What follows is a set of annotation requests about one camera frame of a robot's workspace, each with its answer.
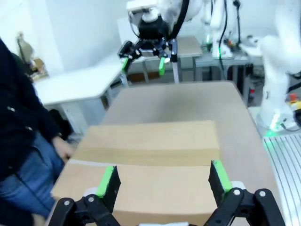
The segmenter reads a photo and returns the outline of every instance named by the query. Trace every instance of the box flap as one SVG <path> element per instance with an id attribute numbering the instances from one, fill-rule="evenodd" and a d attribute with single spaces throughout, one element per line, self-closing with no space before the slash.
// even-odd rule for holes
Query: box flap
<path id="1" fill-rule="evenodd" d="M 113 215 L 123 226 L 186 222 L 203 225 L 216 204 L 208 166 L 160 167 L 118 165 L 121 186 Z M 98 187 L 105 167 L 67 163 L 52 194 L 79 200 Z"/>
<path id="2" fill-rule="evenodd" d="M 91 127 L 75 160 L 154 166 L 209 166 L 220 159 L 213 121 Z"/>

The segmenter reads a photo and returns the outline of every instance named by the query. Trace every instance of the gray tabletop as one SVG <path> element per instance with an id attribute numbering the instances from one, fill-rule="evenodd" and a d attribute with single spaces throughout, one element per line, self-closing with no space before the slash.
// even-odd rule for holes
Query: gray tabletop
<path id="1" fill-rule="evenodd" d="M 200 82 L 141 86 L 119 94 L 103 124 L 213 120 L 230 180 L 248 191 L 270 189 L 279 206 L 278 188 L 261 138 L 232 82 Z M 233 225 L 248 225 L 236 219 Z"/>

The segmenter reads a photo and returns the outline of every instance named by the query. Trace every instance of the white wall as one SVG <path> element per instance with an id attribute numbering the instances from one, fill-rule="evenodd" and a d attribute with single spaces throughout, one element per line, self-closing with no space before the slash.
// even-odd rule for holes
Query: white wall
<path id="1" fill-rule="evenodd" d="M 124 6 L 107 0 L 0 0 L 0 37 L 17 52 L 24 37 L 50 76 L 97 64 L 120 48 L 116 15 Z"/>
<path id="2" fill-rule="evenodd" d="M 93 66 L 120 48 L 112 1 L 47 0 L 47 9 L 65 71 Z"/>
<path id="3" fill-rule="evenodd" d="M 242 37 L 254 34 L 275 34 L 274 16 L 277 0 L 240 0 L 239 10 Z"/>
<path id="4" fill-rule="evenodd" d="M 17 53 L 16 35 L 23 32 L 25 39 L 32 45 L 35 55 L 39 55 L 40 46 L 26 0 L 0 0 L 0 37 L 6 46 Z"/>

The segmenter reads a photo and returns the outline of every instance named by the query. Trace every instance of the black cable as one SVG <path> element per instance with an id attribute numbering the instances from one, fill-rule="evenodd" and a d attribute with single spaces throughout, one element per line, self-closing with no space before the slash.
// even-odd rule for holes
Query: black cable
<path id="1" fill-rule="evenodd" d="M 290 74 L 290 73 L 287 73 L 289 76 L 291 76 L 292 78 L 296 79 L 296 80 L 300 80 L 301 79 L 301 76 L 296 76 L 296 74 Z"/>
<path id="2" fill-rule="evenodd" d="M 137 36 L 137 38 L 139 38 L 138 34 L 136 34 L 136 32 L 134 31 L 133 24 L 132 24 L 132 18 L 130 16 L 130 13 L 128 12 L 127 15 L 128 15 L 128 20 L 130 22 L 130 26 L 131 26 L 132 32 Z"/>
<path id="3" fill-rule="evenodd" d="M 22 178 L 16 173 L 15 176 L 18 178 L 18 180 L 29 190 L 29 192 L 38 200 L 38 202 L 45 208 L 47 209 L 49 212 L 51 211 L 51 209 L 49 209 L 43 202 L 41 199 L 38 198 L 38 196 L 34 193 L 34 191 L 25 183 L 25 181 L 22 180 Z"/>
<path id="4" fill-rule="evenodd" d="M 211 0 L 211 15 L 213 13 L 213 0 Z"/>
<path id="5" fill-rule="evenodd" d="M 188 6 L 189 6 L 189 0 L 183 0 L 178 20 L 174 25 L 173 31 L 171 32 L 170 36 L 168 37 L 169 40 L 175 39 L 177 37 L 177 35 L 182 27 L 182 24 L 184 23 L 184 19 L 187 14 Z"/>
<path id="6" fill-rule="evenodd" d="M 239 7 L 240 7 L 240 1 L 235 0 L 233 2 L 234 6 L 236 7 L 236 12 L 237 12 L 237 24 L 238 24 L 238 44 L 241 43 L 241 37 L 240 37 L 240 17 L 239 17 Z"/>
<path id="7" fill-rule="evenodd" d="M 300 88 L 300 87 L 301 87 L 301 82 L 297 83 L 296 85 L 290 86 L 290 87 L 288 88 L 287 92 L 289 93 L 289 92 L 291 92 L 291 91 L 293 91 L 293 90 L 295 90 L 295 89 L 298 89 L 298 88 Z"/>
<path id="8" fill-rule="evenodd" d="M 281 123 L 280 125 L 281 125 L 282 128 L 284 128 L 284 129 L 285 129 L 286 131 L 288 131 L 288 132 L 297 132 L 297 131 L 301 130 L 301 128 L 296 129 L 296 130 L 290 130 L 290 129 L 287 129 L 283 123 Z"/>
<path id="9" fill-rule="evenodd" d="M 228 23 L 228 9 L 227 9 L 227 0 L 224 0 L 224 7 L 225 7 L 225 26 L 224 26 L 224 29 L 222 31 L 222 35 L 221 35 L 221 38 L 218 42 L 218 50 L 219 50 L 219 61 L 220 61 L 220 65 L 221 65 L 221 68 L 222 68 L 222 73 L 223 73 L 223 76 L 225 77 L 225 69 L 224 69 L 224 65 L 222 63 L 222 52 L 221 52 L 221 44 L 222 44 L 222 38 L 226 32 L 226 29 L 227 29 L 227 23 Z"/>

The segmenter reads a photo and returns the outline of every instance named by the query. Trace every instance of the black jacket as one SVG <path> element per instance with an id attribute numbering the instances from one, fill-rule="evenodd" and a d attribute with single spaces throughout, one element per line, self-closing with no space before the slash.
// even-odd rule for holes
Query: black jacket
<path id="1" fill-rule="evenodd" d="M 32 226 L 33 218 L 29 212 L 18 209 L 0 198 L 0 225 Z"/>
<path id="2" fill-rule="evenodd" d="M 23 164 L 36 131 L 49 142 L 59 134 L 30 80 L 0 39 L 0 181 Z"/>

